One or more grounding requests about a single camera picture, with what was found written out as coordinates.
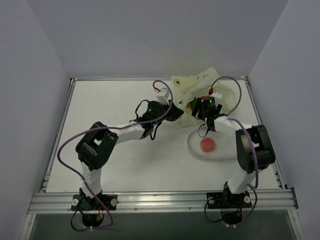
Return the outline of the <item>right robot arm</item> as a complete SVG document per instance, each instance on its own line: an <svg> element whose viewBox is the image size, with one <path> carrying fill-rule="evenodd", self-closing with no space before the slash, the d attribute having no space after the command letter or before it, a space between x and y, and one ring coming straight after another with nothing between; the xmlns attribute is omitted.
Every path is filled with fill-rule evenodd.
<svg viewBox="0 0 320 240"><path fill-rule="evenodd" d="M223 203L234 206L255 181L259 185L259 173L273 164L275 152L264 125L248 125L221 113L222 105L216 104L214 97L196 98L190 103L191 115L204 121L207 131L225 134L235 139L236 159L239 170L224 185Z"/></svg>

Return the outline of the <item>pink fake peach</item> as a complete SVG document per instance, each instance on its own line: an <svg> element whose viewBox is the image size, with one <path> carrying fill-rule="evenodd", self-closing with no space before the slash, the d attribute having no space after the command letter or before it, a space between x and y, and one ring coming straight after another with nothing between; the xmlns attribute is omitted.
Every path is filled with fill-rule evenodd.
<svg viewBox="0 0 320 240"><path fill-rule="evenodd" d="M204 137L200 141L200 148L205 153L212 152L216 149L216 142L211 137Z"/></svg>

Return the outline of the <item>green fake fruit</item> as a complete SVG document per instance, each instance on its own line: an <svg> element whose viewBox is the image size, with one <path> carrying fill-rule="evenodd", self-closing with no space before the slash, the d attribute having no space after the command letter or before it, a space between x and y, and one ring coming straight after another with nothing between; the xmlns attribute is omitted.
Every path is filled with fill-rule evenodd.
<svg viewBox="0 0 320 240"><path fill-rule="evenodd" d="M190 108L191 108L191 109L194 109L195 106L197 105L197 102L198 102L198 99L197 99L197 98L195 98L193 101L191 101L191 102L190 102Z"/></svg>

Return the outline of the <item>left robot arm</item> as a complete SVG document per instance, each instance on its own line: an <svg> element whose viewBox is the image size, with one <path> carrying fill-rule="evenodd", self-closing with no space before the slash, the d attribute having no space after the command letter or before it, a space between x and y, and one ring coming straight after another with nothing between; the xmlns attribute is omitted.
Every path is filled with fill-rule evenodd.
<svg viewBox="0 0 320 240"><path fill-rule="evenodd" d="M90 210L100 206L102 193L101 172L107 163L114 147L130 140L141 140L156 133L162 121L174 122L184 112L174 104L149 101L146 112L136 116L134 125L127 128L118 125L115 129L102 129L86 133L77 144L75 151L82 166L84 181L80 188L83 204Z"/></svg>

